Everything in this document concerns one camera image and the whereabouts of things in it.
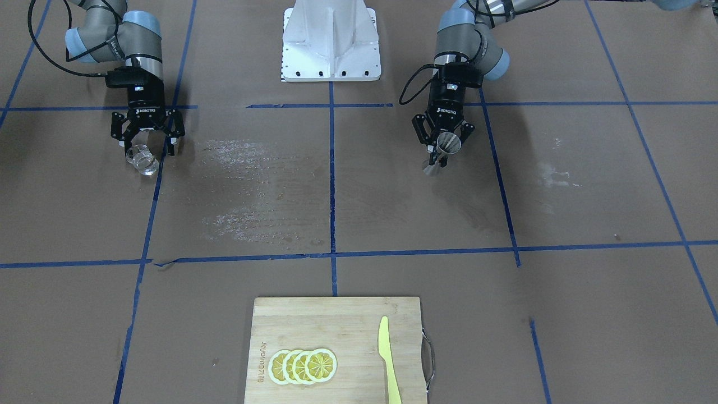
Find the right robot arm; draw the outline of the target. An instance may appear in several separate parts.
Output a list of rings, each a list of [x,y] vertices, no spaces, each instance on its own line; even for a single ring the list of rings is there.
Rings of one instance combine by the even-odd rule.
[[[87,15],[83,26],[70,26],[65,33],[67,59],[124,64],[101,74],[109,89],[127,90],[127,113],[112,114],[111,137],[127,152],[140,131],[163,131],[167,153],[174,156],[185,128],[181,113],[165,103],[162,34],[156,16],[129,11],[126,1],[73,3]]]

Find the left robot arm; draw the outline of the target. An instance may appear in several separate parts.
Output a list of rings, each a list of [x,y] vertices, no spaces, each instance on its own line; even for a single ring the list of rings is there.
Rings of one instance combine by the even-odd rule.
[[[441,18],[429,100],[413,120],[431,163],[473,131],[469,92],[508,75],[488,134],[557,130],[561,136],[635,140],[635,112],[682,127],[684,112],[716,111],[716,25],[696,1],[457,1]]]

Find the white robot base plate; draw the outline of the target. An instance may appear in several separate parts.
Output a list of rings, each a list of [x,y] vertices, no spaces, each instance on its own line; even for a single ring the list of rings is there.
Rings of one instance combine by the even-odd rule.
[[[364,1],[297,1],[284,11],[284,82],[379,80],[376,13]]]

